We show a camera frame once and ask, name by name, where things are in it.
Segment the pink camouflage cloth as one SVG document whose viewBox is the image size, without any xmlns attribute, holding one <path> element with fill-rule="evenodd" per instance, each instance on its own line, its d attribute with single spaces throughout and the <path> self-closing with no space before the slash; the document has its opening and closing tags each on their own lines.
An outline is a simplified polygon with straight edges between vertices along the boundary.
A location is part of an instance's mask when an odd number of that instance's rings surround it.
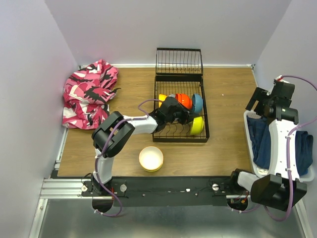
<svg viewBox="0 0 317 238">
<path fill-rule="evenodd" d="M 96 129 L 108 116 L 116 96 L 118 69 L 100 59 L 72 73 L 63 88 L 62 126 Z"/>
</svg>

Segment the yellow-green bowl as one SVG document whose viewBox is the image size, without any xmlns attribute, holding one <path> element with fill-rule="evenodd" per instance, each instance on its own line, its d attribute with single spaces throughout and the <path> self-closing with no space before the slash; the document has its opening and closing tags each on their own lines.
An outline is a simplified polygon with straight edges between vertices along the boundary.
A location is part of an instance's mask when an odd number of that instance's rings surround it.
<svg viewBox="0 0 317 238">
<path fill-rule="evenodd" d="M 161 167 L 163 166 L 163 164 L 160 164 L 158 167 L 154 168 L 154 169 L 149 169 L 149 168 L 146 168 L 146 167 L 143 167 L 142 168 L 147 171 L 147 172 L 156 172 L 158 171 Z"/>
</svg>

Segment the white laundry basket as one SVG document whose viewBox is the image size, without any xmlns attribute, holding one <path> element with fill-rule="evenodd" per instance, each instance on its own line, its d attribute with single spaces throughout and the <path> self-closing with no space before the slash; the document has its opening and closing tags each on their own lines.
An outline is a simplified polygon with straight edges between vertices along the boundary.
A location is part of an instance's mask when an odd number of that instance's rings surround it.
<svg viewBox="0 0 317 238">
<path fill-rule="evenodd" d="M 248 153 L 250 157 L 251 170 L 252 170 L 252 173 L 254 173 L 255 175 L 261 178 L 267 175 L 268 170 L 258 167 L 253 161 L 254 155 L 253 155 L 252 141 L 250 139 L 250 133 L 249 133 L 248 123 L 247 123 L 248 118 L 260 119 L 261 117 L 257 115 L 254 111 L 245 111 L 243 114 L 243 118 L 244 118 L 244 130 L 245 130 L 245 137 L 246 137 L 247 146 L 248 146 Z M 307 173 L 305 175 L 300 176 L 300 182 L 311 182 L 314 178 L 315 178 L 315 173 L 314 173 L 313 167 L 310 166 L 307 170 Z"/>
</svg>

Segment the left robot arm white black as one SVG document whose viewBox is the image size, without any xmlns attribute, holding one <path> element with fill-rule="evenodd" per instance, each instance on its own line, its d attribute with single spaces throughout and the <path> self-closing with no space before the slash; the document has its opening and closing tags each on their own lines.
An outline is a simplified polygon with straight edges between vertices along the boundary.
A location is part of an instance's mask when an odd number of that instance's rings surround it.
<svg viewBox="0 0 317 238">
<path fill-rule="evenodd" d="M 144 116 L 129 117 L 115 111 L 93 132 L 92 140 L 96 152 L 93 191 L 97 195 L 104 196 L 108 193 L 115 196 L 109 184 L 112 179 L 114 157 L 123 149 L 132 135 L 153 134 L 173 122 L 189 124 L 198 116 L 174 97 L 167 97 L 164 101 L 156 99 L 161 106 L 148 113 L 142 110 L 141 106 L 150 101 L 151 99 L 146 100 L 138 106 L 138 109 L 145 114 Z"/>
</svg>

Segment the blue bowl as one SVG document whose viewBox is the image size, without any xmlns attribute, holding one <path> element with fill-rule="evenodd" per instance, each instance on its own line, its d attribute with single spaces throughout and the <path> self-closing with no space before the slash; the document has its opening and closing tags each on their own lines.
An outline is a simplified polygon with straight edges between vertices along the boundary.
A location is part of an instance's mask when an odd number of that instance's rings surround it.
<svg viewBox="0 0 317 238">
<path fill-rule="evenodd" d="M 196 114 L 199 114 L 203 109 L 203 99 L 202 97 L 195 93 L 192 96 L 192 111 Z"/>
</svg>

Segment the yellow-orange bowl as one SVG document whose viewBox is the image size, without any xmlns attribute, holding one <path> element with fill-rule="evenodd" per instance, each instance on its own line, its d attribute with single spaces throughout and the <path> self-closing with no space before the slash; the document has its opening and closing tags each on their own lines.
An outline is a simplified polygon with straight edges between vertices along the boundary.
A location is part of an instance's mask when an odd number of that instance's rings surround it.
<svg viewBox="0 0 317 238">
<path fill-rule="evenodd" d="M 162 103 L 165 101 L 165 99 L 167 98 L 167 96 L 165 94 L 159 94 L 158 96 L 158 107 L 161 107 Z"/>
</svg>

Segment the black wire dish rack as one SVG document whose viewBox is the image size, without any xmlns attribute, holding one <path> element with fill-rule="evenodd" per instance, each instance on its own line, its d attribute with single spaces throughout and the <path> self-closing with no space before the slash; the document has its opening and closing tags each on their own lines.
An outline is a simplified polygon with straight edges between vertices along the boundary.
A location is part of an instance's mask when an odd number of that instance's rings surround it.
<svg viewBox="0 0 317 238">
<path fill-rule="evenodd" d="M 154 142 L 206 143 L 210 137 L 200 49 L 158 47 Z"/>
</svg>

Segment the aluminium frame rail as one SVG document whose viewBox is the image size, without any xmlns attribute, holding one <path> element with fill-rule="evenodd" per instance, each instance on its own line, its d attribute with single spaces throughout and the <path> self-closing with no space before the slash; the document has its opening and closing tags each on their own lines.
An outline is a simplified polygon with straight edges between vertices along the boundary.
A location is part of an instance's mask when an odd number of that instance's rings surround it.
<svg viewBox="0 0 317 238">
<path fill-rule="evenodd" d="M 91 178 L 46 179 L 40 197 L 45 199 L 92 199 L 131 201 L 157 198 L 168 202 L 198 202 L 205 199 L 245 198 L 243 188 L 230 188 L 229 177 L 113 177 L 106 184 L 115 196 L 101 192 L 100 186 Z"/>
</svg>

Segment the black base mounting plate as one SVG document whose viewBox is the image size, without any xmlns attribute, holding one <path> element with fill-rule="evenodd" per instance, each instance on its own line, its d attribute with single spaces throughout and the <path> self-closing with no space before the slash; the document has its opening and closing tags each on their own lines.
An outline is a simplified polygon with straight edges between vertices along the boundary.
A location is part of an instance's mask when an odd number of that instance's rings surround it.
<svg viewBox="0 0 317 238">
<path fill-rule="evenodd" d="M 137 206 L 227 206 L 251 200 L 244 188 L 229 176 L 113 177 L 104 186 L 93 177 L 82 180 L 84 197 L 102 205 Z"/>
</svg>

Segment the blue denim clothes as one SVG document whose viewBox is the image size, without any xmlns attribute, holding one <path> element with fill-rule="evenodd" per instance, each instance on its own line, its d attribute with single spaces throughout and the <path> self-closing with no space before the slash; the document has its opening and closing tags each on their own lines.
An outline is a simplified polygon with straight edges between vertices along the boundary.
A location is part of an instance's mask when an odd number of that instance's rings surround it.
<svg viewBox="0 0 317 238">
<path fill-rule="evenodd" d="M 262 169 L 269 169 L 271 139 L 265 118 L 254 119 L 246 117 L 252 142 L 253 162 Z M 307 174 L 308 168 L 313 163 L 314 137 L 307 131 L 296 131 L 296 166 L 300 176 Z"/>
</svg>

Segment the lime green bowl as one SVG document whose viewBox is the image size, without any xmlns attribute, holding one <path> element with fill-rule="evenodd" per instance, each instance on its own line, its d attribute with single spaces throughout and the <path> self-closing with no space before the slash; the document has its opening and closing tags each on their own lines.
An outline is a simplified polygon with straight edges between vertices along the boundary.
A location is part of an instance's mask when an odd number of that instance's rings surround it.
<svg viewBox="0 0 317 238">
<path fill-rule="evenodd" d="M 190 135 L 201 134 L 204 129 L 204 119 L 202 116 L 195 117 L 192 121 Z"/>
</svg>

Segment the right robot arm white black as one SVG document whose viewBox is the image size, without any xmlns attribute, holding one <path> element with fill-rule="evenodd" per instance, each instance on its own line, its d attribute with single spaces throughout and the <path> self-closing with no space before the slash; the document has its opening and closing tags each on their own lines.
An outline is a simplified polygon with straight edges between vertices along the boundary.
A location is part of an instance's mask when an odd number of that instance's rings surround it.
<svg viewBox="0 0 317 238">
<path fill-rule="evenodd" d="M 241 169 L 232 172 L 228 189 L 233 194 L 247 190 L 251 201 L 265 207 L 290 212 L 307 193 L 300 182 L 295 157 L 298 111 L 290 107 L 295 86 L 275 80 L 270 91 L 257 87 L 246 106 L 265 118 L 270 133 L 270 165 L 266 176 Z"/>
</svg>

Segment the orange-red bowl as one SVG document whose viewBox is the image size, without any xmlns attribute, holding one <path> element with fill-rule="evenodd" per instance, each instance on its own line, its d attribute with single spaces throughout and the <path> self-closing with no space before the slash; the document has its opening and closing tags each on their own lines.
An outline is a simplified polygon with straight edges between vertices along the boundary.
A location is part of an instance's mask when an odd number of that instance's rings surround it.
<svg viewBox="0 0 317 238">
<path fill-rule="evenodd" d="M 182 94 L 182 105 L 185 106 L 189 110 L 192 109 L 192 100 L 186 94 Z"/>
<path fill-rule="evenodd" d="M 186 105 L 190 102 L 190 98 L 183 93 L 176 93 L 175 98 L 177 99 L 177 101 L 183 105 Z"/>
</svg>

